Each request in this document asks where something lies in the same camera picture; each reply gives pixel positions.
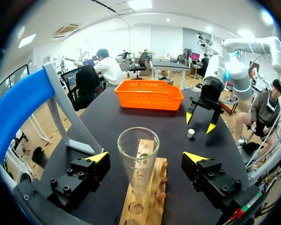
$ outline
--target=plastic basket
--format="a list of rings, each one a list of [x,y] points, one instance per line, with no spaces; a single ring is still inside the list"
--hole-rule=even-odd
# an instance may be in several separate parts
[[[127,108],[178,110],[184,99],[180,88],[166,81],[123,81],[115,92],[121,106]]]

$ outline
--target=glass cup rim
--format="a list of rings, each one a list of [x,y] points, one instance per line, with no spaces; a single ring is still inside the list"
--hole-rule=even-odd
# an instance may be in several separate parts
[[[153,150],[152,154],[150,154],[150,155],[148,155],[148,156],[145,156],[145,157],[142,157],[142,158],[136,158],[136,157],[132,157],[132,156],[127,155],[126,153],[124,153],[124,152],[121,150],[120,145],[119,145],[120,137],[121,137],[122,135],[124,135],[125,133],[127,133],[128,131],[134,130],[134,129],[143,129],[143,130],[147,130],[147,131],[151,132],[151,133],[154,135],[154,137],[156,137],[156,139],[157,139],[157,145],[156,145],[155,149]],[[151,130],[151,129],[149,129],[149,128],[146,128],[146,127],[131,127],[131,128],[128,128],[128,129],[124,130],[124,131],[120,134],[120,136],[118,137],[118,151],[119,151],[121,154],[123,154],[124,156],[126,156],[126,157],[128,157],[128,158],[130,158],[130,159],[133,159],[133,160],[146,160],[146,159],[148,159],[148,158],[151,158],[152,155],[159,149],[159,144],[160,144],[160,142],[159,142],[159,138],[158,138],[157,134],[156,134],[153,130]]]

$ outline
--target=pink monitor screen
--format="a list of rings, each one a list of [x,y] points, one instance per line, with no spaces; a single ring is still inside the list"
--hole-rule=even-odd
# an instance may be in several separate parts
[[[199,60],[200,54],[197,53],[189,53],[189,58],[191,58],[192,60]]]

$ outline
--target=wooden peg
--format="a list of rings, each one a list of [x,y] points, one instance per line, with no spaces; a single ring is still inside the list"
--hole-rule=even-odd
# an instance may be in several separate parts
[[[161,167],[161,170],[160,170],[160,177],[164,177],[164,173],[166,171],[166,169],[168,168],[168,165],[169,163],[168,162],[163,162],[163,165]]]
[[[164,184],[168,181],[167,177],[162,177],[160,180],[159,188],[163,188]]]
[[[163,211],[164,211],[164,210],[163,210],[162,208],[157,208],[156,211],[157,211],[159,214],[163,214]]]
[[[167,194],[164,193],[164,192],[162,192],[162,193],[160,193],[159,195],[156,195],[156,199],[157,199],[158,201],[161,201],[161,200],[164,199],[166,196],[167,196]]]

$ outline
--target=man in gray jacket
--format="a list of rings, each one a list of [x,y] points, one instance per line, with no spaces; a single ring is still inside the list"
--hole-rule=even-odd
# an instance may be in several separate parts
[[[274,125],[275,120],[280,113],[280,105],[278,97],[281,96],[281,84],[279,80],[273,81],[273,90],[261,92],[255,99],[251,113],[241,112],[236,119],[235,142],[238,144],[240,135],[242,134],[243,124],[248,128],[252,128],[254,133],[260,138],[265,137]],[[272,129],[272,133],[267,138],[268,147],[264,149],[264,153],[273,145],[275,136],[273,135],[276,126]]]

